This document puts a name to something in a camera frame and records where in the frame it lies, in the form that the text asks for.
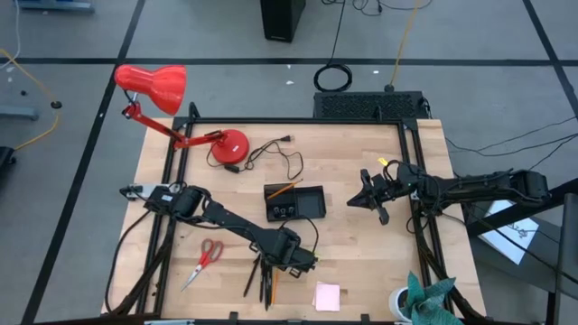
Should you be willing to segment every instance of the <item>scissors handle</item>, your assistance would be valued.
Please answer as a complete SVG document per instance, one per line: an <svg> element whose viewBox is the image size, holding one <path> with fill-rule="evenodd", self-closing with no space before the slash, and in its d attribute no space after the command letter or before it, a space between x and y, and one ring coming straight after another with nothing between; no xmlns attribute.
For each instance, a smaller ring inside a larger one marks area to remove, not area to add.
<svg viewBox="0 0 578 325"><path fill-rule="evenodd" d="M200 257L199 264L205 267L209 263L217 261L220 255L223 253L223 247L223 243L220 241L214 242L208 238L203 240L200 244L202 256Z"/></svg>

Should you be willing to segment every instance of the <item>wooden tabletop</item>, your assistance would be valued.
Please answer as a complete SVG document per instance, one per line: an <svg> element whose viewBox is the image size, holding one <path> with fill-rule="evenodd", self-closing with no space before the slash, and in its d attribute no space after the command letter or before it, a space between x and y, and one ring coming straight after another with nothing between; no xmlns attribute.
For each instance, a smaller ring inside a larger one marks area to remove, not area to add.
<svg viewBox="0 0 578 325"><path fill-rule="evenodd" d="M170 126L171 119L158 119ZM452 177L443 130L438 120L419 120L419 132L428 173ZM291 143L282 143L288 153L303 155L303 181L299 187L322 185L327 215L315 219L320 238L315 270L294 279L281 273L275 305L265 311L258 300L258 271L249 294L243 290L252 269L255 253L248 242L227 230L206 230L184 224L177 226L169 276L164 295L164 318L226 319L238 311L243 320L359 320L368 313L372 320L394 320L387 307L387 298L396 288L406 286L411 270L420 276L414 235L406 231L410 216L407 198L385 204L389 224L381 226L376 211L351 208L346 201L361 189L359 170L371 175L381 172L378 158L401 160L395 126L390 125L215 125L199 124L193 135L217 129L235 128L249 138L251 149L284 135L292 135ZM411 135L407 133L408 142ZM168 140L149 129L141 152L136 183L158 183L162 177ZM278 154L264 154L253 171L233 174L222 168L211 168L205 162L209 145L192 147L189 151L185 181L204 187L213 199L243 218L263 228L277 228L268 223L265 214L263 186L287 182L286 162ZM179 153L175 155L172 175L176 175ZM292 162L292 169L298 166ZM123 232L144 213L143 202L129 202ZM462 218L457 206L446 213ZM120 250L117 270L110 290L111 305L117 306L143 272L153 217L148 217L126 238ZM302 247L311 249L315 233L306 220L287 224L302 239ZM478 276L471 255L465 227L455 220L438 218L445 265L449 276L456 276L456 285L472 307L485 314ZM221 240L225 249L220 260L209 265L184 291L182 284L198 262L200 242L204 238ZM340 311L318 312L312 306L317 282L340 285ZM147 299L147 310L153 309L155 281Z"/></svg>

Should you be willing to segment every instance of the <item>black electronic device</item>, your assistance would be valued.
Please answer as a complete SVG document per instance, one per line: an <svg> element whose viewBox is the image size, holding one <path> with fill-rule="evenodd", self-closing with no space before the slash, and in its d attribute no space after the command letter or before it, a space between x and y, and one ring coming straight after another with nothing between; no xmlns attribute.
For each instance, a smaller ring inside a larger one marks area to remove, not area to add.
<svg viewBox="0 0 578 325"><path fill-rule="evenodd" d="M263 187L267 221L286 221L305 217L325 218L325 197L322 186L291 188L267 199L271 194L289 185L269 184Z"/></svg>
<svg viewBox="0 0 578 325"><path fill-rule="evenodd" d="M305 7L305 0L261 0L265 38L291 42Z"/></svg>
<svg viewBox="0 0 578 325"><path fill-rule="evenodd" d="M421 91L318 92L313 117L399 119L429 118Z"/></svg>

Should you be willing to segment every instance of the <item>gray floor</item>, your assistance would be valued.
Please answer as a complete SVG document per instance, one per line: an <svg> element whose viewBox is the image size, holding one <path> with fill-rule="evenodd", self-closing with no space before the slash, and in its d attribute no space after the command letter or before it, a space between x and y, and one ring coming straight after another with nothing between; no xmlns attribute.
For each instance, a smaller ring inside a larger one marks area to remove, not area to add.
<svg viewBox="0 0 578 325"><path fill-rule="evenodd" d="M22 56L26 58L115 58L136 0L94 1L93 15L25 11ZM410 0L396 0L411 5ZM572 0L534 1L539 18L561 59L578 60ZM262 36L257 0L147 0L129 58L326 58L331 54L340 8L310 0L292 44ZM15 51L14 7L0 3L0 46ZM367 17L346 8L336 57L395 58L408 12L385 10ZM433 0L420 11L409 34L405 57L429 59L547 59L534 27L518 0ZM25 65L64 104L59 128L17 153L18 163L0 183L0 324L18 322L68 195L112 66ZM185 101L203 116L311 116L315 65L188 66ZM351 66L351 90L379 91L391 66ZM578 85L578 68L565 68ZM322 83L331 86L331 73ZM15 146L48 127L48 102L17 70L0 70L0 103L39 108L36 122L0 119L0 145ZM562 120L573 111L550 67L402 66L397 89L422 90L433 115L454 142L480 147ZM29 95L23 97L21 90ZM126 202L117 189L135 173L145 130L121 115L125 100L112 97L89 171L74 209L37 320L98 315ZM150 116L162 116L143 98ZM548 129L506 151L573 133L575 121ZM452 153L459 173L527 168L552 147L500 158ZM537 169L555 186L575 177L570 164L578 144L570 142ZM544 218L560 222L555 213ZM545 292L484 265L477 265L489 315L498 320L545 317ZM578 303L564 301L562 324L570 324Z"/></svg>

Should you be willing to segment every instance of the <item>red lamp base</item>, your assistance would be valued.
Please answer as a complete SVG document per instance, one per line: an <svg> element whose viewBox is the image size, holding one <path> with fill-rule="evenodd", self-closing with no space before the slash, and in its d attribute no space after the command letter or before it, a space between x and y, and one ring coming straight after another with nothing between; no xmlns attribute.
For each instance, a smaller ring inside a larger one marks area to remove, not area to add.
<svg viewBox="0 0 578 325"><path fill-rule="evenodd" d="M224 136L213 145L213 157L222 164L240 163L249 152L249 140L238 130L222 132Z"/></svg>

